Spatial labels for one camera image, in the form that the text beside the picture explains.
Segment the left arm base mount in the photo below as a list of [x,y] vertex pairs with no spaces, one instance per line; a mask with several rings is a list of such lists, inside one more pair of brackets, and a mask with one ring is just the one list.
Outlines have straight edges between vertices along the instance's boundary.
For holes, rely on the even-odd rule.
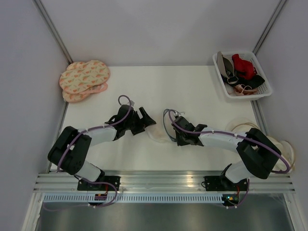
[[95,182],[81,179],[78,182],[78,191],[106,191],[115,192],[119,190],[120,176],[102,176],[99,177]]

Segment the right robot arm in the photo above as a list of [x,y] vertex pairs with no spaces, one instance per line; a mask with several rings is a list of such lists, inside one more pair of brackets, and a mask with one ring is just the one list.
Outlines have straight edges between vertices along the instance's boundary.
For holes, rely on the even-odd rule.
[[236,185],[251,177],[265,180],[273,171],[281,151],[259,129],[236,134],[199,124],[194,126],[182,116],[172,122],[178,146],[194,145],[229,150],[239,155],[240,161],[227,165],[220,176],[219,183],[224,191],[231,191]]

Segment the white mesh laundry bag blue zipper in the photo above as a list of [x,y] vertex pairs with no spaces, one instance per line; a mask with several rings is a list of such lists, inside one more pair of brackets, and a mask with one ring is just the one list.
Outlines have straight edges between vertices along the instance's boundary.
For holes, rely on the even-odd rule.
[[156,113],[153,116],[156,124],[145,129],[148,136],[156,142],[176,142],[176,133],[169,118],[169,110],[166,108],[162,112]]

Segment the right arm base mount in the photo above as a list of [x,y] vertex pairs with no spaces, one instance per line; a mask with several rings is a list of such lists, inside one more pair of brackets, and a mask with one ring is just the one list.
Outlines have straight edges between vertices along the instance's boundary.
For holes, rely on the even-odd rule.
[[238,183],[232,183],[220,176],[204,176],[202,186],[207,192],[241,192],[248,189],[248,182],[244,179]]

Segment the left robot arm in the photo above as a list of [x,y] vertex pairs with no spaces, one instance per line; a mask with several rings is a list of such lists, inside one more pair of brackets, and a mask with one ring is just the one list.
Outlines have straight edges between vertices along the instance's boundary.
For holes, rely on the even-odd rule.
[[59,170],[78,178],[79,191],[118,191],[119,176],[107,176],[103,170],[86,161],[89,148],[103,143],[116,141],[126,131],[132,135],[145,132],[156,122],[143,107],[135,111],[129,105],[120,106],[116,115],[101,126],[78,130],[72,126],[64,128],[48,153],[48,160]]

